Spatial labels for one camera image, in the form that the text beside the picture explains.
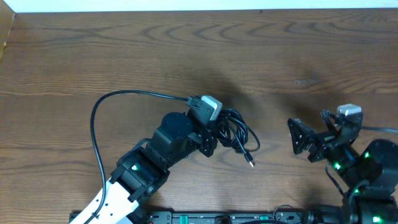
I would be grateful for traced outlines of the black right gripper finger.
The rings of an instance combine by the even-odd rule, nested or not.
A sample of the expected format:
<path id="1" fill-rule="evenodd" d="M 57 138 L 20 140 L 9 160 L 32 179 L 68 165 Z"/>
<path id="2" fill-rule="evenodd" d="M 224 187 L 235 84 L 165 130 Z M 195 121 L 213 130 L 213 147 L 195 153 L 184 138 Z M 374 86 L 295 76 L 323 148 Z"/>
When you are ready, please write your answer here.
<path id="1" fill-rule="evenodd" d="M 329 131 L 335 131 L 335 125 L 331 122 L 331 119 L 335 120 L 336 115 L 329 110 L 322 110 L 321 117 L 323 122 L 326 124 L 326 127 Z"/>
<path id="2" fill-rule="evenodd" d="M 314 142 L 315 132 L 299 119 L 289 118 L 287 121 L 294 154 L 298 155 L 310 148 Z"/>

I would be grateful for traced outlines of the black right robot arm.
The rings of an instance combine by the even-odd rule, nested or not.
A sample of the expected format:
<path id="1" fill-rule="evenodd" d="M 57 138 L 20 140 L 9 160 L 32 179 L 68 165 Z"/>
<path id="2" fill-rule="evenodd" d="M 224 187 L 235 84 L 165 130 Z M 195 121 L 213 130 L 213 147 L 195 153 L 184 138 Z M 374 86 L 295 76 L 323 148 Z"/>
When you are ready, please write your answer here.
<path id="1" fill-rule="evenodd" d="M 293 151 L 308 151 L 308 160 L 326 160 L 348 186 L 341 207 L 316 205 L 303 223 L 397 223 L 397 144 L 375 139 L 362 154 L 352 147 L 364 127 L 357 105 L 342 105 L 336 113 L 321 113 L 327 130 L 316 133 L 299 119 L 287 121 Z"/>

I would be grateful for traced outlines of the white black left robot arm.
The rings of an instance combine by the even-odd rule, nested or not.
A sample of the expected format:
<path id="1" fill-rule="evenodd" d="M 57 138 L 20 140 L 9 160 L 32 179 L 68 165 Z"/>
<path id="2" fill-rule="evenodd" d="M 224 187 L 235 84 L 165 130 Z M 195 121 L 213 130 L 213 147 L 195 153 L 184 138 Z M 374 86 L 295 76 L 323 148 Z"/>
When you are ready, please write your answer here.
<path id="1" fill-rule="evenodd" d="M 169 168 L 194 151 L 210 157 L 217 140 L 211 128 L 220 109 L 192 106 L 188 113 L 166 114 L 150 139 L 116 163 L 111 177 L 72 224 L 119 223 L 139 211 L 169 178 Z"/>

